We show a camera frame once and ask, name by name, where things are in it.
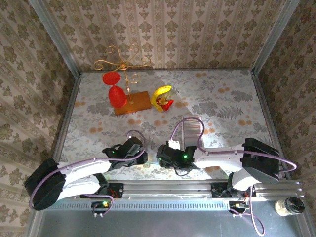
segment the wooden base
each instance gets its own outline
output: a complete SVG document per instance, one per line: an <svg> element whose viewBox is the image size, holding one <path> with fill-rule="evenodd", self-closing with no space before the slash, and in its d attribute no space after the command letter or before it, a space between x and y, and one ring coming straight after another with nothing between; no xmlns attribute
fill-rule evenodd
<svg viewBox="0 0 316 237"><path fill-rule="evenodd" d="M147 91L138 92L130 95L132 103L130 103L127 95L127 103L121 108L114 108L115 115L124 115L134 113L141 110L147 110L152 107L150 103L149 94Z"/></svg>

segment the patterned tablecloth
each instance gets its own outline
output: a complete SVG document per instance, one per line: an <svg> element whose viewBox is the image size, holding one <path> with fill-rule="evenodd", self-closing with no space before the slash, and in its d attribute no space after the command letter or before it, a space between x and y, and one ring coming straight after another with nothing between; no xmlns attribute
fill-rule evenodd
<svg viewBox="0 0 316 237"><path fill-rule="evenodd" d="M174 170L160 168L156 152L165 144L174 126L184 115L200 115L205 123L205 147L226 147L243 143L253 137L271 145L256 90L249 70L175 70L138 71L141 80L131 85L133 92L153 92L164 85L172 85L173 105L168 112L150 110L115 116L103 73L84 73L68 128L61 161L78 161L91 157L105 157L104 148L122 144L126 132L141 131L148 142L149 162L145 165L107 172L106 178L117 180L140 179L210 179L227 178L218 167L194 170L179 177ZM122 79L117 84L124 87ZM181 129L174 136L181 141Z"/></svg>

